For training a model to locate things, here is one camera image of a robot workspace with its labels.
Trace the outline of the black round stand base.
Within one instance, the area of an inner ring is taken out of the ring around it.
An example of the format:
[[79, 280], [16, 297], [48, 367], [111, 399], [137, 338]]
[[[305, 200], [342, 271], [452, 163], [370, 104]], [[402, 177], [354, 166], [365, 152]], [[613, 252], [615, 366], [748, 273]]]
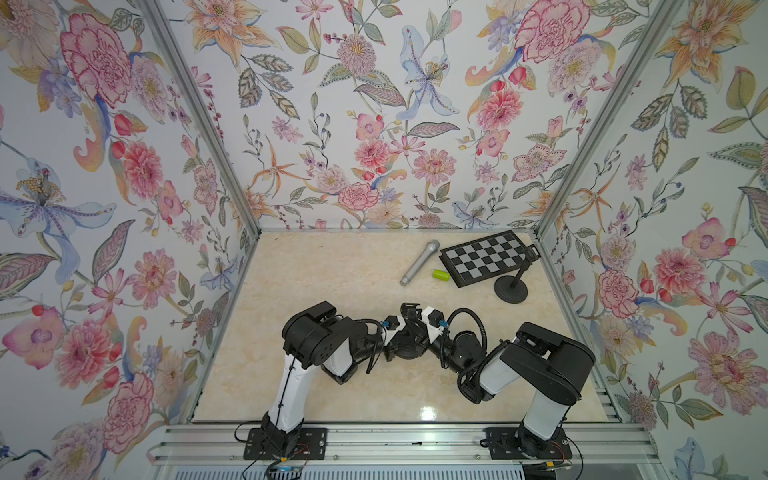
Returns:
[[497, 297], [509, 304], [521, 304], [528, 297], [528, 287], [521, 279], [512, 276], [500, 276], [494, 282]]

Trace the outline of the black stand pole with clip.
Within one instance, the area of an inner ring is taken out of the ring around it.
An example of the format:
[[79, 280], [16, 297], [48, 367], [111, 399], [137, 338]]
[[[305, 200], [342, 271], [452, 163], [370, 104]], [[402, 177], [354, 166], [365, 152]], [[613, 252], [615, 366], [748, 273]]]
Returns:
[[513, 288], [517, 287], [517, 285], [522, 281], [523, 274], [532, 266], [533, 263], [535, 263], [540, 258], [541, 254], [534, 244], [524, 247], [524, 253], [520, 267], [518, 268], [517, 273], [513, 277], [513, 281], [511, 283]]

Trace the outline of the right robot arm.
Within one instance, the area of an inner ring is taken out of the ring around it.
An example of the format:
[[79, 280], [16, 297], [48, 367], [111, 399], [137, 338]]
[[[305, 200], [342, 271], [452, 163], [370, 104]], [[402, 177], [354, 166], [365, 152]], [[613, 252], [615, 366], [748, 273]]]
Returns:
[[484, 323], [468, 308], [446, 316], [428, 307], [417, 314], [416, 325], [426, 337], [417, 340], [418, 346], [456, 374], [456, 387], [470, 403], [488, 402], [517, 380], [535, 389], [517, 427], [487, 431], [485, 444], [494, 458], [572, 457], [563, 423], [596, 361], [588, 347], [531, 322], [523, 323], [512, 340], [491, 347]]

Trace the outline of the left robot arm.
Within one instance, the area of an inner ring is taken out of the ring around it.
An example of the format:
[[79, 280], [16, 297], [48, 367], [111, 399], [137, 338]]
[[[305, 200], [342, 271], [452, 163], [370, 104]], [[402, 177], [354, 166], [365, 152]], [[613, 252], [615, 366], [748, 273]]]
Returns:
[[406, 327], [400, 315], [383, 321], [352, 319], [327, 301], [292, 316], [282, 330], [284, 369], [272, 407], [262, 418], [260, 431], [279, 455], [298, 445], [305, 406], [316, 374], [325, 372], [342, 385], [365, 364], [371, 373], [386, 347]]

